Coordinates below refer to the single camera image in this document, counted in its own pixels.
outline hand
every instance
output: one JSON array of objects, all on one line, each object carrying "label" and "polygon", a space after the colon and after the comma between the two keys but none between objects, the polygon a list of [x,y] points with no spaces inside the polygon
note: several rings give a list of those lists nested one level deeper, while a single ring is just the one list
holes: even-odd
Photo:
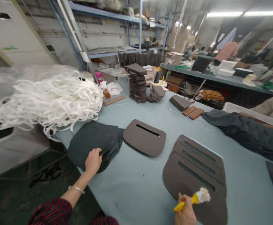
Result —
[{"label": "hand", "polygon": [[94,148],[89,152],[89,156],[85,161],[85,173],[87,173],[91,178],[95,176],[100,168],[102,156],[99,156],[99,153],[101,151],[101,148]]},{"label": "hand", "polygon": [[192,199],[189,196],[178,193],[178,203],[186,201],[182,211],[175,212],[175,225],[195,225],[196,216],[193,211]]}]

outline white strap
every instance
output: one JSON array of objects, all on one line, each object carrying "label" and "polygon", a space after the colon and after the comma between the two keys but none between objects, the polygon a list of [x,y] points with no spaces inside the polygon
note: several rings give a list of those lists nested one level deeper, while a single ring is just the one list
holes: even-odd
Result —
[{"label": "white strap", "polygon": [[37,82],[17,80],[13,87],[15,93],[0,100],[0,130],[29,131],[39,123],[55,141],[57,128],[73,131],[76,122],[96,120],[104,98],[92,79],[81,81],[67,73]]}]

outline glue brush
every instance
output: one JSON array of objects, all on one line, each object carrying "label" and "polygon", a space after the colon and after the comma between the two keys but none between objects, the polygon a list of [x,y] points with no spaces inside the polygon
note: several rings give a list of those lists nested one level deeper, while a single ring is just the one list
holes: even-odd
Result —
[{"label": "glue brush", "polygon": [[[201,187],[199,191],[197,191],[192,196],[192,204],[201,204],[203,202],[209,202],[211,200],[211,196],[209,195],[209,190],[205,187]],[[175,208],[174,211],[178,212],[184,209],[186,206],[186,201],[179,203]]]}]

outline wooden stick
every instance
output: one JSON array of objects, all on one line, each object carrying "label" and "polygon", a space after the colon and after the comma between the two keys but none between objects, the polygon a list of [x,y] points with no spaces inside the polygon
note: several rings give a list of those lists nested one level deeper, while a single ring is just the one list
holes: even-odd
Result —
[{"label": "wooden stick", "polygon": [[124,99],[124,98],[126,98],[126,96],[125,96],[125,95],[121,95],[121,96],[116,97],[116,98],[113,98],[113,99],[111,99],[111,100],[109,100],[109,101],[107,101],[107,102],[103,102],[103,104],[104,104],[104,106],[108,106],[108,105],[110,105],[110,104],[112,104],[112,103],[115,103],[115,102],[117,102],[117,101],[120,101],[120,100],[122,100],[122,99]]}]

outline shelf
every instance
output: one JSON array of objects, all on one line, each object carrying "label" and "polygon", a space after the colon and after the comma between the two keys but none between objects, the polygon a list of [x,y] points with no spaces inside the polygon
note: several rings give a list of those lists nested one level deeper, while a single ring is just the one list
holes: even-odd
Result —
[{"label": "shelf", "polygon": [[[74,14],[80,14],[80,15],[91,15],[95,17],[101,17],[101,18],[107,18],[107,19],[114,19],[114,20],[120,20],[120,21],[129,21],[133,23],[140,23],[139,18],[130,17],[122,14],[117,14],[113,12],[104,11],[101,9],[96,9],[80,4],[76,4],[69,1],[69,5],[73,11]],[[155,24],[155,27],[158,28],[167,28],[167,26],[161,25],[161,24]]]},{"label": "shelf", "polygon": [[[158,50],[158,49],[163,49],[163,47],[154,47],[150,48],[149,51],[151,50]],[[130,51],[124,51],[124,52],[110,52],[110,53],[101,53],[101,54],[95,54],[95,55],[89,55],[89,57],[92,58],[102,58],[102,57],[107,57],[107,56],[116,56],[118,53],[138,53],[139,50],[130,50]]]}]

